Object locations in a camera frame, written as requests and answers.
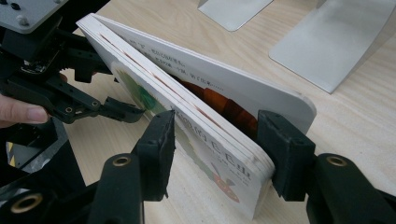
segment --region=board book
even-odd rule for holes
[[[78,22],[146,117],[176,111],[177,147],[213,181],[212,189],[254,218],[275,166],[255,143],[261,109],[303,133],[316,109],[301,94],[152,35],[90,14]]]

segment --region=bolt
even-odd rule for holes
[[[29,25],[29,21],[23,15],[18,15],[17,16],[17,21],[18,21],[18,24],[21,25],[21,26],[28,26]]]

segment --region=human finger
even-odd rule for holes
[[[42,106],[27,104],[0,94],[0,128],[13,123],[45,123],[48,119],[49,115]]]

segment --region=silver stand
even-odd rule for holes
[[[198,10],[228,31],[236,31],[272,0],[201,0]]]
[[[270,50],[270,57],[332,93],[388,40],[396,0],[321,0]]]

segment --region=table surface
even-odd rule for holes
[[[199,0],[112,0],[98,14],[192,49],[307,96],[318,114],[307,136],[316,153],[352,159],[372,184],[396,195],[396,35],[389,38],[333,93],[329,94],[272,61],[268,51],[309,11],[314,0],[276,0],[235,32],[227,32],[197,10]],[[112,76],[91,84],[69,82],[102,102],[130,97]],[[99,179],[112,155],[130,152],[148,121],[126,124],[86,118],[65,125],[87,184]],[[219,195],[188,159],[176,152],[169,198],[145,203],[146,223],[308,223],[305,203],[286,203],[269,188],[260,213],[250,221]]]

